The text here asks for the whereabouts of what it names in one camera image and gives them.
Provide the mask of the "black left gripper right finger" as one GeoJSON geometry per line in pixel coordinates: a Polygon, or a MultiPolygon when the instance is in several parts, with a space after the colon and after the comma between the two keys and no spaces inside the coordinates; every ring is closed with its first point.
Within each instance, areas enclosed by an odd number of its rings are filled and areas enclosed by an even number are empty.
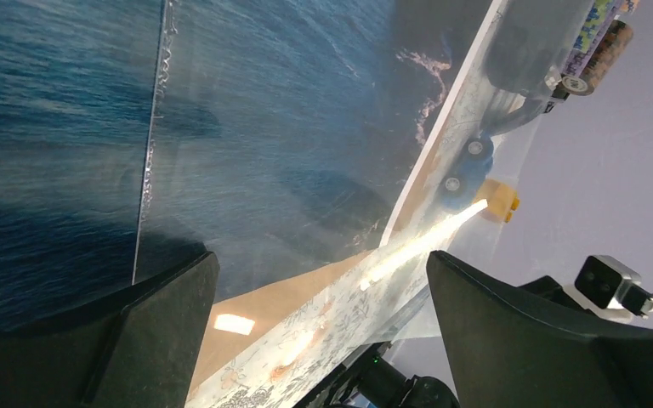
{"type": "Polygon", "coordinates": [[[463,407],[653,407],[653,329],[602,319],[434,251],[426,273],[463,407]]]}

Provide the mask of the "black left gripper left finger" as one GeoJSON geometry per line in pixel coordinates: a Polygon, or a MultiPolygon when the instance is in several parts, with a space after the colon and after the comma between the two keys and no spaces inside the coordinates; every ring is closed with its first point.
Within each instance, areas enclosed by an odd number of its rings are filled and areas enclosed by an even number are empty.
{"type": "Polygon", "coordinates": [[[74,309],[0,330],[0,407],[182,407],[219,261],[183,266],[74,309]]]}

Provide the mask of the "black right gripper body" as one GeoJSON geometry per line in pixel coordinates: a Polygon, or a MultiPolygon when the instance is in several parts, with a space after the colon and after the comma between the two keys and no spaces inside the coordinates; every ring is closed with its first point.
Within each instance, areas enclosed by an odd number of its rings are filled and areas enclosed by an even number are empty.
{"type": "Polygon", "coordinates": [[[360,346],[339,363],[298,403],[320,407],[439,407],[458,408],[457,396],[440,379],[407,377],[383,356],[391,343],[360,346]]]}

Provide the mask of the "seascape photo print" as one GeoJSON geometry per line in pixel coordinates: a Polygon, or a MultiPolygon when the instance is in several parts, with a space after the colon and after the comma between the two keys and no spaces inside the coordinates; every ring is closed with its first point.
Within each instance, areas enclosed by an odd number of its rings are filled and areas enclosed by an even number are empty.
{"type": "Polygon", "coordinates": [[[0,329],[380,245],[487,1],[0,1],[0,329]]]}

